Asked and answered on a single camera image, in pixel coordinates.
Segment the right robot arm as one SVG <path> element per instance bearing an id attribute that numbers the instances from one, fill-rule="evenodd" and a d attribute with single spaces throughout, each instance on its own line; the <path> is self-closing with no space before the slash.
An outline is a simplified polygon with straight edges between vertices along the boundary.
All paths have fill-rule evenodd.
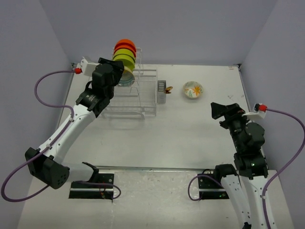
<path id="1" fill-rule="evenodd" d="M 243 229 L 277 227 L 265 187 L 268 166 L 262 153 L 265 130 L 255 121 L 265 117 L 267 107 L 256 104 L 246 112 L 239 104 L 211 103 L 212 118 L 223 117 L 220 126 L 229 130 L 236 153 L 234 164 L 215 167 L 213 183 L 224 187 Z"/>

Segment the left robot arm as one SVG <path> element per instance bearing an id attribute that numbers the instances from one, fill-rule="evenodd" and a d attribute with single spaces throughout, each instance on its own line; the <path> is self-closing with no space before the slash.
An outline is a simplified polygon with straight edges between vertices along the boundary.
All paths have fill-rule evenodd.
<path id="1" fill-rule="evenodd" d="M 30 147 L 25 152 L 31 175 L 53 189 L 59 189 L 67 181 L 82 181 L 88 187 L 98 184 L 99 175 L 93 165 L 83 162 L 73 168 L 63 165 L 63 161 L 78 136 L 110 104 L 123 71 L 122 61 L 98 60 L 91 73 L 92 80 L 71 108 L 70 116 L 37 149 Z"/>

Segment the white floral ceramic bowl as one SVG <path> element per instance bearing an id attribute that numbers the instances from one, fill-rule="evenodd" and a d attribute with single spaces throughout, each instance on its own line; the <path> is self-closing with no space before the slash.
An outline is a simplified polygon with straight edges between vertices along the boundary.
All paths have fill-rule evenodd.
<path id="1" fill-rule="evenodd" d="M 189 99 L 198 99 L 203 95 L 203 87 L 196 81 L 188 81 L 183 85 L 183 93 Z"/>

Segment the yellow sun pattern bowl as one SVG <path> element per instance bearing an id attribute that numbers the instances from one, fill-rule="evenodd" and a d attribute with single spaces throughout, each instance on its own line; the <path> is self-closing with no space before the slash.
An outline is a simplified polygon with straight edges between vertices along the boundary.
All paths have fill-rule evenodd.
<path id="1" fill-rule="evenodd" d="M 122 77 L 118 83 L 119 86 L 122 87 L 128 87 L 131 86 L 135 81 L 135 77 L 133 75 L 133 72 L 128 68 L 124 67 L 124 71 L 122 73 Z"/>

